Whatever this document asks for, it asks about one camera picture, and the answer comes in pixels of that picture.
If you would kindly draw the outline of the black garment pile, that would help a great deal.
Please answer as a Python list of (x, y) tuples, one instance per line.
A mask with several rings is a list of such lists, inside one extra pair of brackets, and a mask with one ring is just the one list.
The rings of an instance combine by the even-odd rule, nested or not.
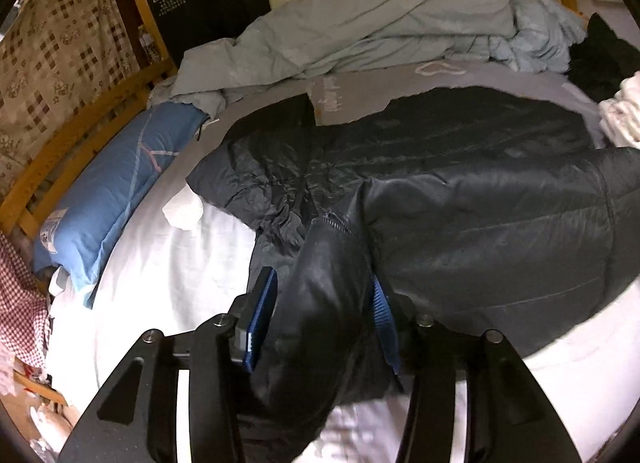
[(614, 97), (624, 79), (639, 71), (639, 50), (618, 38), (597, 13), (590, 16), (587, 37), (570, 46), (568, 80), (594, 102)]

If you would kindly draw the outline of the light blue rumpled duvet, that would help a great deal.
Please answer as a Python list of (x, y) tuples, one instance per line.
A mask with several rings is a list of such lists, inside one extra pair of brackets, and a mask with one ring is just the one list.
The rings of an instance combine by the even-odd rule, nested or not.
[(148, 105), (192, 104), (215, 117), (289, 78), (435, 60), (564, 73), (585, 37), (584, 20), (554, 0), (292, 0), (237, 38), (188, 50)]

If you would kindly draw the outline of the red checkered cloth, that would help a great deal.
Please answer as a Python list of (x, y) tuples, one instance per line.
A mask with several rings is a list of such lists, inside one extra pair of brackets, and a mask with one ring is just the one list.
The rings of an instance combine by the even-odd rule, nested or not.
[(46, 362), (51, 333), (48, 301), (24, 259), (1, 235), (1, 344), (34, 369)]

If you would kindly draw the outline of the checkered patterned curtain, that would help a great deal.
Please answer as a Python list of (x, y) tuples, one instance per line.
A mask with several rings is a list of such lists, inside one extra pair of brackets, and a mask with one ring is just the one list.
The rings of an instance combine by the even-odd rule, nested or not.
[(1, 41), (1, 193), (58, 128), (137, 71), (116, 0), (27, 0)]

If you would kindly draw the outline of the blue pillow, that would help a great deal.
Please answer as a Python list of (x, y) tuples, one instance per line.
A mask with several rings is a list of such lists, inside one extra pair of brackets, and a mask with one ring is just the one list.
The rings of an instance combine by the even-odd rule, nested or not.
[(35, 241), (34, 269), (63, 268), (76, 301), (91, 308), (129, 218), (207, 119), (193, 105), (165, 102), (122, 128), (44, 220)]

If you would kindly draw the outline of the black puffer jacket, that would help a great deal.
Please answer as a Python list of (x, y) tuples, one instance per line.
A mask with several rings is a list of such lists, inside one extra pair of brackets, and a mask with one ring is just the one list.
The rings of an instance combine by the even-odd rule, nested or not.
[(203, 201), (255, 232), (250, 274), (278, 298), (240, 433), (289, 462), (338, 405), (398, 391), (408, 323), (495, 327), (522, 356), (590, 319), (638, 277), (639, 154), (599, 149), (582, 116), (483, 87), (436, 88), (319, 126), (304, 96), (238, 120), (190, 172)]

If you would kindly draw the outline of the cream white hoodie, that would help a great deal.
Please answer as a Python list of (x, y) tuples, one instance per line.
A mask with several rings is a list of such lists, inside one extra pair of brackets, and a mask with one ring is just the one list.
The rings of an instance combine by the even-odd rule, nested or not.
[(600, 127), (617, 148), (640, 149), (640, 72), (625, 78), (611, 99), (599, 103)]

